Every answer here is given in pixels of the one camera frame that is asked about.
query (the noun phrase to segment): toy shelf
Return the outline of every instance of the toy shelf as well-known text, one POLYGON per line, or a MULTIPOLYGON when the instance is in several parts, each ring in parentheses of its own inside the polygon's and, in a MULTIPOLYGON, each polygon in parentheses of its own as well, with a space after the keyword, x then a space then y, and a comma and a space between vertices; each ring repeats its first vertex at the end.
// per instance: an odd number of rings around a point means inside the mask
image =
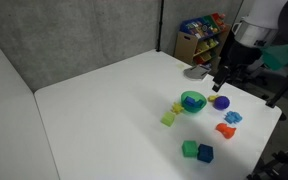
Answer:
POLYGON ((231 25, 224 24, 217 13, 183 21, 177 35, 174 57, 189 65, 204 64, 215 59, 219 61, 230 29, 231 25))

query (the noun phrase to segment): gray wall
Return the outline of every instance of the gray wall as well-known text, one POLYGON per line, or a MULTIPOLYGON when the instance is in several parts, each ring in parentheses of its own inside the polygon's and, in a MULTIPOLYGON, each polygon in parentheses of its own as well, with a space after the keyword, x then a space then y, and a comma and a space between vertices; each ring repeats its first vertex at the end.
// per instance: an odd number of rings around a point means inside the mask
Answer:
MULTIPOLYGON (((181 21, 231 23, 242 0, 166 0, 162 50, 181 21)), ((0 48, 33 90, 155 48, 160 0, 0 0, 0 48)))

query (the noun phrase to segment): orange block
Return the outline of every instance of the orange block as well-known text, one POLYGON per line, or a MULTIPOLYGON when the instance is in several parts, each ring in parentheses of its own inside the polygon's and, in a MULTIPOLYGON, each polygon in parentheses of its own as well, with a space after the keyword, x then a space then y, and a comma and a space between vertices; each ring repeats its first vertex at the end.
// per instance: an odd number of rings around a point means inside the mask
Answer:
POLYGON ((225 123, 220 123, 216 126, 216 130, 221 132, 226 139, 234 136, 236 128, 228 127, 225 123))

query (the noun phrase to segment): white table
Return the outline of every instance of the white table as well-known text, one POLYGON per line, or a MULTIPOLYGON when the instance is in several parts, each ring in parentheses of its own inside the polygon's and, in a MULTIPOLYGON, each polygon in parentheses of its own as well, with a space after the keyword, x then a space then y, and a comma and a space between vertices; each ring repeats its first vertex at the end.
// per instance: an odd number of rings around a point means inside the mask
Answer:
POLYGON ((62 180, 243 179, 255 167, 281 114, 253 95, 224 84, 219 94, 231 106, 210 103, 196 115, 181 114, 172 127, 160 120, 182 92, 214 95, 212 77, 182 75, 188 67, 162 52, 149 51, 51 85, 35 93, 62 180), (243 121, 227 140, 215 130, 228 111, 243 121), (214 147, 204 163, 184 158, 184 140, 214 147))

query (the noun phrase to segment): metal stand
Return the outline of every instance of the metal stand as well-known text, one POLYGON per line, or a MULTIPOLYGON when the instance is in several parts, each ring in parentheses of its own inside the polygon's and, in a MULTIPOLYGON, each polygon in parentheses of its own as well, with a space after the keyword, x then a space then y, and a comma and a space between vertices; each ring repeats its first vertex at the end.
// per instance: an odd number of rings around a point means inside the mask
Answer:
POLYGON ((275 94, 275 96, 266 102, 266 105, 274 108, 276 105, 276 102, 285 94, 285 92, 288 90, 288 79, 286 83, 283 85, 283 87, 275 94))
POLYGON ((162 25, 163 25, 163 11, 164 11, 164 0, 161 2, 161 12, 160 12, 160 22, 158 28, 158 39, 157 39, 157 47, 156 51, 161 51, 161 35, 162 35, 162 25))
POLYGON ((252 174, 247 176, 248 180, 264 180, 264 179, 274 179, 274 180, 288 180, 288 150, 278 153, 273 153, 272 156, 274 160, 258 166, 253 171, 252 174))

